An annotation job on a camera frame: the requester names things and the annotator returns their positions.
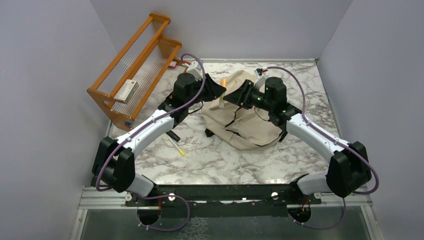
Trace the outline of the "orange yellow highlighter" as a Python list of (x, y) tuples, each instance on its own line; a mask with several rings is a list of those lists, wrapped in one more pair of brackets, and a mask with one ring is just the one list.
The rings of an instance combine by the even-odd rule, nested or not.
[[(227, 79), (226, 78), (222, 78), (220, 81), (220, 85), (224, 88), (226, 88), (227, 86)], [(223, 108), (225, 106), (225, 101), (224, 101), (224, 96), (225, 96), (225, 91), (222, 93), (222, 95), (219, 97), (219, 101), (218, 101), (218, 107), (219, 108)]]

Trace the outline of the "beige canvas backpack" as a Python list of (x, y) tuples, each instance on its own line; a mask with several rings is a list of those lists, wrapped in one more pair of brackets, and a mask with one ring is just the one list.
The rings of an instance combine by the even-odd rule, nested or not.
[[(253, 83), (256, 77), (244, 70), (238, 70), (226, 79), (225, 95), (238, 89), (245, 80)], [(265, 91), (265, 84), (257, 89)], [(286, 126), (275, 126), (269, 120), (268, 112), (257, 107), (241, 108), (224, 101), (219, 108), (219, 98), (208, 102), (201, 110), (208, 137), (217, 136), (239, 150), (261, 150), (280, 142), (288, 134)]]

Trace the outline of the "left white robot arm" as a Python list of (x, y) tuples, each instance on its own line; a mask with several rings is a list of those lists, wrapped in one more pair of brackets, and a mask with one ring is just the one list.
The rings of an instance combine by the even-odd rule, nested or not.
[(104, 137), (97, 149), (92, 166), (95, 187), (98, 191), (113, 189), (118, 193), (138, 195), (144, 205), (157, 200), (155, 183), (135, 170), (136, 157), (152, 142), (171, 131), (189, 114), (189, 108), (199, 102), (211, 102), (224, 94), (226, 88), (212, 80), (196, 80), (190, 73), (181, 73), (173, 91), (143, 123), (117, 138)]

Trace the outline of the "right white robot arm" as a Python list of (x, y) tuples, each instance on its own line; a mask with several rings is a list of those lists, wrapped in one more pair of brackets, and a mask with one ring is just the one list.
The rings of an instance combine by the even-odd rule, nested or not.
[(264, 92), (245, 80), (223, 100), (247, 110), (256, 107), (266, 111), (273, 125), (305, 142), (328, 162), (327, 172), (307, 174), (291, 183), (288, 196), (292, 202), (300, 204), (315, 193), (345, 198), (371, 180), (365, 146), (336, 138), (303, 117), (303, 112), (287, 101), (287, 88), (281, 78), (269, 77)]

